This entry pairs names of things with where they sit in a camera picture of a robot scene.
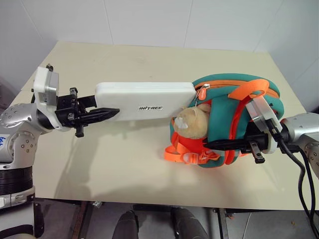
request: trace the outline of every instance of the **orange strap buckle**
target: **orange strap buckle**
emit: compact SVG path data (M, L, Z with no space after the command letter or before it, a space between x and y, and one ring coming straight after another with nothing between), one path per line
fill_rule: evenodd
M210 158L204 154L199 155L198 153L185 153L182 160L185 164L205 164Z

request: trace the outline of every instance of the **plush toy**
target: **plush toy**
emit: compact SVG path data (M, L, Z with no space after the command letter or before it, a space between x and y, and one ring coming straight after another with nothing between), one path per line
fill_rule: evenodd
M211 106L200 104L184 109L175 118L174 130L182 137L199 139L207 136Z

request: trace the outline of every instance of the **table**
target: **table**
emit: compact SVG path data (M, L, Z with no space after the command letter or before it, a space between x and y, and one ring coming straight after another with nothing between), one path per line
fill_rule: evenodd
M305 112L268 53L58 42L40 64L59 73L60 95L77 87L94 94L105 81L191 82L216 73L246 73L281 90L285 117ZM13 103L31 99L34 74ZM188 205L214 208L301 210L299 168L277 150L264 164L252 156L204 169L163 160L170 119L101 122L53 131L39 139L33 169L36 196L52 199ZM308 180L304 196L310 203Z

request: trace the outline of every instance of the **zipper pull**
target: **zipper pull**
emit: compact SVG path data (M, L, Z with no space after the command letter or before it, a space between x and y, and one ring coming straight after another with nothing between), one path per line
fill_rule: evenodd
M198 92L198 99L200 101L203 101L206 99L206 91L207 89L210 87L210 84L204 84L202 85L202 87L199 89L199 92Z

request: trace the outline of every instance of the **wall tile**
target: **wall tile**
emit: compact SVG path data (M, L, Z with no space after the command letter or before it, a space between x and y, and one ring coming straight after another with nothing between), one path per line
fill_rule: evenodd
M191 0L105 0L114 44L183 46Z
M318 0L285 0L256 51L268 51L292 84L318 58Z
M112 44L103 0L23 0L45 40Z
M319 107L318 59L292 84L292 88L307 112Z
M0 78L20 91L53 48L43 43L19 0L0 1Z
M186 47L253 51L281 0L194 0Z

